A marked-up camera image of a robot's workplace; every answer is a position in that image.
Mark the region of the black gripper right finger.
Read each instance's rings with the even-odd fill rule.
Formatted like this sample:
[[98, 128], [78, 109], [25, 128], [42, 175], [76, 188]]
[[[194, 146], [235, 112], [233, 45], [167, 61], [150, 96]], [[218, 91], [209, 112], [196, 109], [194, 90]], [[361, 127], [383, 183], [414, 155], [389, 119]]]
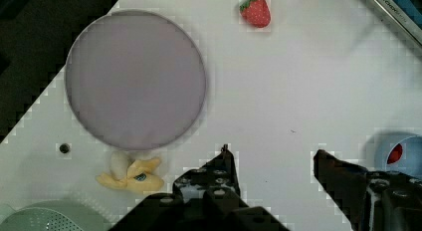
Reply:
[[369, 171], [320, 149], [314, 176], [352, 231], [422, 231], [421, 180], [399, 171]]

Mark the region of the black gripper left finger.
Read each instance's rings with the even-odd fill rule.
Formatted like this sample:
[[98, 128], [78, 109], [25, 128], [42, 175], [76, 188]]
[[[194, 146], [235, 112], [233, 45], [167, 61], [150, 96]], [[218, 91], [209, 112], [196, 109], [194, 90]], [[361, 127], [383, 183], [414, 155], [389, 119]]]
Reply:
[[203, 166], [176, 178], [170, 193], [145, 197], [110, 231], [289, 231], [261, 206], [241, 198], [227, 145]]

